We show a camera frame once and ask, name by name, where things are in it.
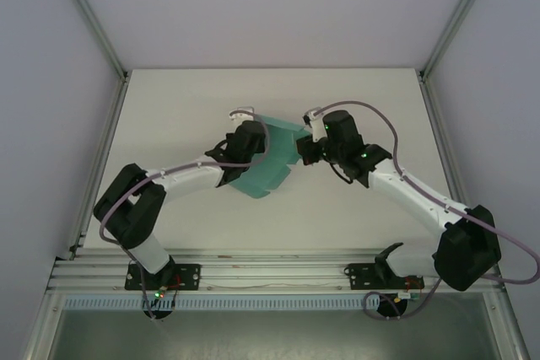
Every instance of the metal base plate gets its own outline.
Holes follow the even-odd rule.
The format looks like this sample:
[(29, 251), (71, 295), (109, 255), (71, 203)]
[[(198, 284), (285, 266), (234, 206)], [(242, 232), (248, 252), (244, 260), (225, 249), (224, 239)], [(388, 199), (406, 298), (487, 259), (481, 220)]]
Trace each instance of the metal base plate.
[[(201, 265), (193, 264), (175, 264), (175, 274), (180, 276), (179, 291), (197, 291), (201, 279)], [(155, 280), (154, 275), (144, 272), (144, 281), (146, 289), (157, 290), (161, 286)], [(127, 267), (126, 284), (124, 288), (127, 291), (141, 291), (141, 271), (136, 264)]]
[(375, 273), (375, 263), (352, 263), (345, 267), (351, 290), (404, 290), (424, 288), (422, 277), (392, 277), (382, 281)]

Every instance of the white wall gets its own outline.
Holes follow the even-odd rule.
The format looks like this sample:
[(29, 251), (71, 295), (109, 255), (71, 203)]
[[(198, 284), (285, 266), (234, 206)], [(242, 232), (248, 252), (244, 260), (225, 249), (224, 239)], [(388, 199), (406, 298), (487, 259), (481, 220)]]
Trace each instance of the white wall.
[(89, 0), (128, 69), (421, 68), (458, 0)]
[[(495, 225), (540, 250), (540, 2), (477, 0), (436, 68), (433, 84), (467, 190)], [(532, 260), (503, 242), (506, 277)], [(532, 358), (540, 358), (540, 283), (509, 286)]]
[(0, 0), (0, 351), (22, 355), (116, 77), (72, 0)]

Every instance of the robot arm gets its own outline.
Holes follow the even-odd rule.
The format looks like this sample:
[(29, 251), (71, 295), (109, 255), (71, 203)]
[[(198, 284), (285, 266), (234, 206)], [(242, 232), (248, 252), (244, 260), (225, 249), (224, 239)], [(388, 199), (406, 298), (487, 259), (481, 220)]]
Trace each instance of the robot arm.
[(175, 262), (153, 235), (161, 207), (168, 201), (203, 189), (220, 187), (236, 180), (247, 167), (220, 167), (219, 164), (249, 164), (256, 153), (264, 151), (265, 132), (252, 116), (236, 113), (231, 116), (235, 132), (207, 151), (202, 157), (186, 164), (184, 169), (168, 175), (167, 169), (141, 169), (136, 164), (125, 166), (112, 181), (94, 208), (94, 216), (102, 221), (113, 205), (134, 185), (162, 174), (144, 185), (134, 196), (123, 202), (107, 221), (105, 228), (117, 243), (146, 270), (146, 277), (161, 286), (170, 284)]
[[(338, 165), (351, 183), (380, 192), (411, 214), (434, 235), (436, 243), (412, 245), (396, 243), (375, 258), (376, 273), (382, 281), (392, 277), (440, 277), (449, 286), (465, 291), (500, 260), (497, 236), (448, 212), (419, 194), (398, 174), (392, 155), (375, 144), (365, 144), (353, 117), (345, 110), (327, 115), (310, 110), (304, 120), (312, 135), (301, 138), (297, 148), (304, 164), (326, 161)], [(420, 180), (407, 177), (430, 195), (461, 212), (494, 226), (491, 213), (482, 206), (469, 209), (442, 196)]]

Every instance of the teal cloth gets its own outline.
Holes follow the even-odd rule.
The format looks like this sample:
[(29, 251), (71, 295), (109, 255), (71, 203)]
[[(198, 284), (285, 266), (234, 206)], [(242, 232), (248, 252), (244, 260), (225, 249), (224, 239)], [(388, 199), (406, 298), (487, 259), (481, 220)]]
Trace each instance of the teal cloth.
[(276, 190), (290, 173), (288, 165), (296, 164), (300, 155), (296, 152), (296, 140), (310, 135), (303, 126), (293, 122), (262, 116), (270, 133), (270, 149), (264, 162), (249, 168), (240, 178), (232, 181), (238, 191), (253, 198), (263, 198)]

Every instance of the white table surface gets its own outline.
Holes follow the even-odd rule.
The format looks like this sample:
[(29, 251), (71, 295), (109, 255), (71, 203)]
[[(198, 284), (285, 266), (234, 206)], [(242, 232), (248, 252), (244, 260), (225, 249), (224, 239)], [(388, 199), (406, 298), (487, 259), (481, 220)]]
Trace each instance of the white table surface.
[[(344, 99), (373, 104), (394, 123), (400, 162), (447, 194), (446, 180), (413, 69), (135, 70), (121, 110), (99, 196), (119, 170), (181, 164), (231, 131), (230, 110), (302, 122), (312, 107)], [(347, 107), (368, 143), (392, 150), (392, 135), (375, 114)], [(270, 196), (254, 200), (230, 186), (165, 205), (154, 233), (167, 249), (325, 251), (385, 248), (431, 238), (393, 202), (359, 183), (344, 184), (327, 164), (292, 167)], [(110, 248), (92, 218), (85, 248)]]

